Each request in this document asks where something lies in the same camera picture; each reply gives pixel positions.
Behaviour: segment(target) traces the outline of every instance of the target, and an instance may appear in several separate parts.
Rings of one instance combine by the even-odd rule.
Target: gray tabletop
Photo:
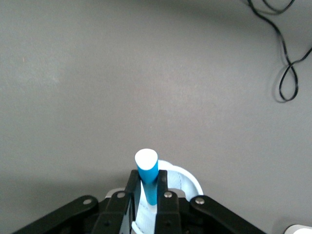
[[[272,17],[292,59],[311,10]],[[240,0],[1,1],[0,233],[123,187],[141,148],[268,234],[311,225],[311,62],[276,102],[281,48]]]

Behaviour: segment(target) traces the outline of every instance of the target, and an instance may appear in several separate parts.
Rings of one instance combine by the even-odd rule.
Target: black wire
[[[285,11],[293,4],[293,2],[294,2],[295,0],[292,0],[292,1],[291,1],[284,9],[282,9],[282,10],[275,9],[274,7],[270,6],[270,5],[266,2],[266,0],[262,0],[262,1],[266,4],[266,6],[267,6],[268,8],[270,8],[270,9],[273,10],[273,11],[275,11],[277,14],[281,14],[281,13],[285,12]],[[252,9],[253,13],[254,13],[256,16],[258,16],[259,18],[261,18],[262,20],[264,20],[265,22],[267,22],[268,24],[270,24],[270,25],[273,27],[273,29],[274,29],[274,30],[276,31],[276,33],[277,33],[277,36],[279,37],[279,39],[280,39],[281,42],[282,42],[283,50],[284,50],[284,56],[285,56],[285,59],[286,59],[286,61],[287,61],[288,66],[287,66],[287,68],[286,68],[286,70],[285,70],[285,72],[284,72],[284,74],[283,74],[283,76],[282,76],[282,79],[281,79],[280,83],[279,83],[279,95],[281,96],[281,98],[282,98],[285,102],[291,101],[291,100],[293,100],[293,99],[297,96],[297,94],[298,94],[298,89],[299,89],[299,87],[298,87],[298,75],[297,75],[297,72],[296,72],[296,70],[295,70],[295,68],[294,68],[293,66],[294,66],[296,63],[299,63],[299,62],[302,62],[303,60],[305,60],[305,59],[308,57],[308,55],[311,53],[312,48],[311,48],[310,50],[308,50],[308,52],[307,52],[301,59],[296,60],[296,61],[294,61],[294,62],[291,62],[291,60],[289,59],[289,56],[288,56],[288,51],[287,51],[287,46],[286,46],[285,39],[284,39],[284,37],[283,37],[281,31],[279,30],[279,28],[278,28],[271,20],[269,20],[269,19],[266,18],[265,16],[261,15],[261,14],[259,13],[259,11],[258,11],[257,9],[255,9],[255,7],[254,7],[254,5],[253,5],[253,3],[252,3],[252,0],[248,0],[248,4],[249,4],[250,8]],[[293,80],[294,80],[294,84],[295,84],[295,90],[294,90],[294,92],[293,92],[293,95],[292,95],[290,98],[285,98],[285,96],[283,95],[283,92],[282,92],[282,86],[283,86],[283,82],[284,82],[285,76],[286,76],[286,74],[288,73],[288,71],[289,71],[290,69],[291,69],[292,74],[293,74]]]

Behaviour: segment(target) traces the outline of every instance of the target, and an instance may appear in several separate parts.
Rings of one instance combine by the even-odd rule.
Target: blue and white cylindrical object
[[[157,205],[158,155],[151,149],[142,149],[135,156],[138,173],[142,180],[146,200],[151,206]]]

